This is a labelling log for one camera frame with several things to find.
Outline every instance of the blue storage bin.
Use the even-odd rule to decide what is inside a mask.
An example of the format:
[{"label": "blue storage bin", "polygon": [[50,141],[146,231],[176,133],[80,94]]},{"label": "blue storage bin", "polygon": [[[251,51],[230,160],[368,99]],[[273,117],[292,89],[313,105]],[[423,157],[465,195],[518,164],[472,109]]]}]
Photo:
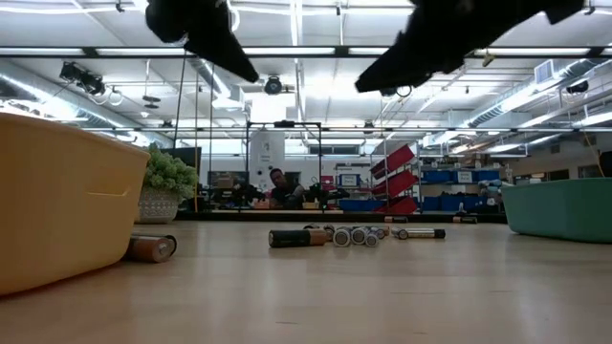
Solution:
[{"label": "blue storage bin", "polygon": [[423,197],[423,211],[438,211],[440,210],[440,197]]},{"label": "blue storage bin", "polygon": [[487,198],[480,197],[480,196],[466,196],[463,199],[463,208],[466,211],[470,211],[473,208],[475,208],[480,202],[482,202],[483,204],[486,204]]},{"label": "blue storage bin", "polygon": [[450,171],[425,171],[423,173],[425,183],[446,183],[450,182]]},{"label": "blue storage bin", "polygon": [[464,197],[462,196],[440,196],[440,209],[442,211],[459,211],[459,205],[463,201]]},{"label": "blue storage bin", "polygon": [[499,179],[499,171],[477,171],[477,181],[495,181]]},{"label": "blue storage bin", "polygon": [[374,211],[383,206],[386,201],[376,200],[339,200],[339,207],[344,211]]},{"label": "blue storage bin", "polygon": [[[476,179],[476,177],[477,177],[476,176],[476,172],[474,172],[474,171],[462,171],[462,172],[471,173],[471,182],[472,183],[477,183],[478,182],[478,180]],[[450,173],[450,176],[451,176],[451,180],[454,183],[459,183],[459,173],[457,171],[452,171]]]}]

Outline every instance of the green plant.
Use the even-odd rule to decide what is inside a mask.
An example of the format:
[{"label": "green plant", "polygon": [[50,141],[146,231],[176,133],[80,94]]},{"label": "green plant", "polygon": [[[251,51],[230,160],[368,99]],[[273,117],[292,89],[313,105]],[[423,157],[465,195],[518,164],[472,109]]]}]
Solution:
[{"label": "green plant", "polygon": [[148,148],[151,159],[146,164],[143,186],[170,190],[180,197],[193,196],[193,188],[198,182],[195,168],[187,166],[179,158],[162,153],[155,143]]}]

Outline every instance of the ceiling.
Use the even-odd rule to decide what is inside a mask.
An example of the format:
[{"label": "ceiling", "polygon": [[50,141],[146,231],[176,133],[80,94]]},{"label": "ceiling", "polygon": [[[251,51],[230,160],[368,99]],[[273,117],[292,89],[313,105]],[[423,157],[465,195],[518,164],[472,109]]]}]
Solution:
[{"label": "ceiling", "polygon": [[[342,0],[347,8],[342,17],[336,16],[338,1],[302,0],[301,45],[375,45],[388,46],[398,31],[405,26],[409,2],[405,0]],[[130,1],[122,1],[127,8]],[[551,27],[545,16],[537,15],[499,38],[494,46],[598,46],[612,42],[612,1],[594,1],[598,8],[593,15],[578,13],[568,20]],[[240,23],[235,31],[243,46],[291,46],[292,22],[290,0],[232,1],[239,12]],[[54,0],[4,1],[5,8],[27,10],[75,10],[110,9],[114,1],[104,0]],[[364,10],[363,6],[376,7]],[[161,41],[146,27],[141,11],[101,11],[46,15],[0,11],[0,46],[162,46]],[[150,62],[149,84],[146,92],[162,99],[160,109],[146,110],[144,82],[146,61],[137,59],[73,59],[84,68],[103,76],[104,82],[115,86],[123,94],[119,106],[106,103],[102,106],[143,125],[157,126],[164,120],[177,116],[179,93],[181,97],[180,126],[193,126],[194,118],[200,125],[208,125],[210,119],[211,93],[204,86],[197,93],[198,79],[195,71],[181,59],[152,59]],[[403,126],[445,126],[448,125],[449,111],[472,111],[534,75],[534,67],[543,62],[540,59],[497,59],[488,67],[482,60],[468,60],[464,70],[450,75],[435,75],[428,83],[413,94],[398,101],[383,98],[379,93],[357,94],[353,83],[373,59],[359,58],[303,58],[300,60],[304,71],[301,92],[304,99],[303,119],[321,121],[326,126],[362,126],[366,120],[375,120],[377,125]],[[14,63],[34,75],[62,84],[59,79],[62,60],[50,58],[19,58]],[[295,62],[290,58],[260,58],[252,63],[262,79],[268,75],[279,75],[283,83],[295,85]],[[244,86],[246,98],[259,97],[257,88],[218,69],[221,79],[228,85]],[[184,86],[181,91],[181,79]],[[82,92],[74,87],[68,89]],[[551,93],[544,98],[525,105],[534,117],[550,111],[551,104],[558,103],[558,94]],[[150,113],[144,118],[142,112]],[[297,119],[297,111],[290,109],[288,119]],[[212,111],[215,126],[244,125],[242,111]],[[362,134],[349,133],[337,137],[358,137]],[[398,134],[394,139],[407,139],[423,134]],[[183,138],[192,134],[184,133]]]}]

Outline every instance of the potted plant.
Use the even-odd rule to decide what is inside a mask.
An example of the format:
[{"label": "potted plant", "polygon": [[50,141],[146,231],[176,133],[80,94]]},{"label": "potted plant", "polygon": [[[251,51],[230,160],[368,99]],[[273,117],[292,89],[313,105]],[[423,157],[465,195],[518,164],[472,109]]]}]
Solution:
[{"label": "potted plant", "polygon": [[179,203],[193,196],[198,174],[180,159],[162,153],[155,144],[149,146],[148,153],[151,159],[146,165],[136,222],[167,224],[176,217]]}]

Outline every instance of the red shelf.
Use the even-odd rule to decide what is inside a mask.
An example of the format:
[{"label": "red shelf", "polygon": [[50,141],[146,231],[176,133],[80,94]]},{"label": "red shelf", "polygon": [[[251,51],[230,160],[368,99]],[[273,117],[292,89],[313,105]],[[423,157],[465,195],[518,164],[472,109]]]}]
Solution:
[{"label": "red shelf", "polygon": [[403,191],[406,191],[410,186],[419,182],[419,180],[414,177],[412,173],[410,173],[410,171],[407,170],[389,178],[388,181],[388,190],[386,189],[387,182],[385,180],[372,189],[372,195],[374,195],[374,197],[383,196],[384,198],[393,198],[402,193]]},{"label": "red shelf", "polygon": [[417,205],[411,197],[398,197],[389,202],[389,206],[383,205],[376,212],[385,214],[412,214],[417,210]]},{"label": "red shelf", "polygon": [[[410,147],[408,147],[407,144],[403,145],[386,158],[386,173],[395,171],[404,164],[409,163],[413,158],[414,153],[412,153]],[[374,167],[370,168],[370,172],[372,172],[374,178],[380,179],[385,176],[384,161],[385,160],[381,160],[374,165]]]}]

